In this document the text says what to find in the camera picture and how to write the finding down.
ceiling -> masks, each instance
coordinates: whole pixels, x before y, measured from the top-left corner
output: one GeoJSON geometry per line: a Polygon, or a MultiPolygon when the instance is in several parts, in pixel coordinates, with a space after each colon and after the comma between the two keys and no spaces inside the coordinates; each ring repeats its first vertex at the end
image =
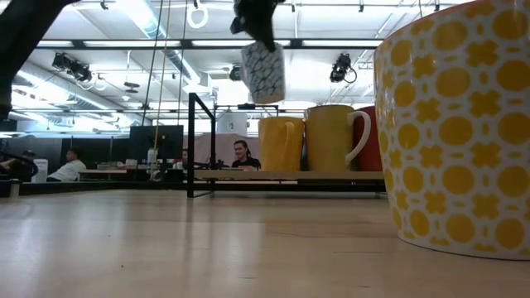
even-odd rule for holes
{"type": "MultiPolygon", "coordinates": [[[[67,7],[46,33],[44,40],[139,40],[146,35],[137,26],[130,14],[120,2],[128,1],[133,6],[143,0],[107,0],[108,10],[103,10],[100,1],[85,0],[67,7]]],[[[441,9],[460,4],[462,0],[423,0],[422,14],[433,13],[435,4],[441,9]]],[[[161,25],[166,28],[167,36],[172,39],[248,39],[241,33],[232,35],[229,26],[234,19],[232,1],[202,0],[200,6],[208,11],[208,20],[203,27],[194,28],[186,20],[187,11],[192,19],[199,23],[202,12],[195,12],[192,1],[151,1],[155,16],[161,13],[161,25]]],[[[373,39],[389,36],[397,29],[420,17],[417,0],[286,0],[279,5],[274,14],[274,31],[277,40],[282,39],[373,39]],[[364,3],[364,11],[359,12],[359,3],[364,3]]],[[[132,50],[128,67],[126,50],[35,50],[27,63],[36,65],[51,75],[57,75],[74,83],[64,73],[56,73],[51,62],[56,52],[66,53],[70,58],[89,64],[90,70],[100,80],[96,88],[89,92],[124,108],[139,108],[149,98],[152,107],[177,108],[181,98],[181,108],[187,108],[187,93],[182,91],[186,83],[181,81],[177,68],[166,60],[159,50],[132,50]],[[153,68],[152,82],[149,84],[149,70],[153,68]],[[125,81],[140,84],[138,93],[128,101],[123,100],[125,81]]],[[[241,84],[230,82],[227,70],[241,63],[239,50],[182,50],[181,55],[197,73],[206,73],[212,79],[212,87],[230,86],[224,89],[244,88],[241,84]]],[[[288,108],[307,108],[315,104],[342,103],[367,104],[373,102],[373,70],[370,64],[372,50],[285,50],[287,72],[287,99],[281,103],[288,108]],[[340,53],[349,53],[354,68],[359,73],[353,84],[335,83],[329,80],[331,66],[340,53]]],[[[204,96],[211,107],[215,99],[204,96]]],[[[229,103],[244,103],[247,98],[236,96],[229,103]]],[[[156,114],[149,114],[150,119],[156,114]]]]}

fluorescent light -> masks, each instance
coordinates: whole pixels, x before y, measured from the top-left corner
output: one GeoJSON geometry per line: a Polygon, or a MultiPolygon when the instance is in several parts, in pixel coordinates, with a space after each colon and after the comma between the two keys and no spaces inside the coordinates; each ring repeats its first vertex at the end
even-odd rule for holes
{"type": "MultiPolygon", "coordinates": [[[[291,44],[291,41],[286,40],[280,40],[275,41],[279,43],[282,46],[289,46],[291,44]]],[[[193,46],[248,46],[250,44],[254,43],[254,41],[250,40],[231,40],[231,41],[192,41],[191,44],[193,46]]]]}
{"type": "Polygon", "coordinates": [[[326,46],[358,46],[358,47],[374,47],[374,46],[379,46],[381,45],[383,41],[378,41],[378,40],[365,40],[365,41],[361,41],[361,40],[358,40],[358,41],[337,41],[337,40],[328,40],[328,41],[303,41],[302,42],[302,45],[303,46],[308,46],[308,47],[312,47],[312,46],[322,46],[322,47],[326,47],[326,46]]]}
{"type": "MultiPolygon", "coordinates": [[[[84,45],[87,47],[164,47],[166,41],[85,41],[84,45]]],[[[180,41],[167,41],[167,46],[180,45],[180,41]]]]}
{"type": "Polygon", "coordinates": [[[39,41],[37,47],[57,46],[57,47],[74,47],[72,41],[39,41]]]}

desk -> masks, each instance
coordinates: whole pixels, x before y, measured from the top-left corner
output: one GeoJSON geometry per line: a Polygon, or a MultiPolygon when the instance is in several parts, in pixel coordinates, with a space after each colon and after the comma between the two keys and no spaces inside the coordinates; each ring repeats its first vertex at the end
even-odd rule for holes
{"type": "Polygon", "coordinates": [[[79,181],[83,180],[84,175],[107,175],[107,180],[110,180],[111,175],[126,175],[127,170],[83,170],[79,171],[79,181]]]}

woman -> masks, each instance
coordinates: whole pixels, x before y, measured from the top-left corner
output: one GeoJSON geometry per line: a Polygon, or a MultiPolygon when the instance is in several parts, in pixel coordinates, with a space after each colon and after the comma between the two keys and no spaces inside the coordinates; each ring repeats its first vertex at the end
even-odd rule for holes
{"type": "Polygon", "coordinates": [[[262,165],[259,163],[259,160],[251,157],[250,149],[248,149],[248,144],[246,141],[238,140],[234,143],[235,156],[238,160],[234,161],[232,164],[233,168],[255,168],[259,170],[262,165]]]}

mug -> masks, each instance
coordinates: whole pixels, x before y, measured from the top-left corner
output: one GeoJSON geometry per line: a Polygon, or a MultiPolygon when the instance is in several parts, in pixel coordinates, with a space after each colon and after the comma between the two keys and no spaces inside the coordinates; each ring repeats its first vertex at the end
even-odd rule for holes
{"type": "Polygon", "coordinates": [[[307,160],[310,171],[349,171],[370,133],[370,116],[346,105],[324,105],[306,110],[307,160]],[[364,120],[363,136],[354,146],[354,120],[364,120]]]}
{"type": "MultiPolygon", "coordinates": [[[[383,171],[383,165],[381,165],[381,155],[379,154],[379,140],[377,123],[375,119],[375,107],[370,106],[366,108],[360,108],[359,111],[363,111],[370,116],[370,135],[366,141],[366,145],[359,152],[356,157],[357,171],[383,171]]],[[[358,144],[364,132],[364,121],[357,118],[354,122],[354,144],[358,144]]]]}
{"type": "Polygon", "coordinates": [[[255,103],[275,103],[285,98],[285,65],[282,45],[274,52],[256,41],[241,50],[243,82],[255,103]]]}
{"type": "Polygon", "coordinates": [[[376,50],[380,151],[400,239],[530,260],[529,3],[451,7],[376,50]]]}
{"type": "Polygon", "coordinates": [[[258,122],[262,171],[299,171],[304,122],[294,117],[271,117],[258,122]]]}

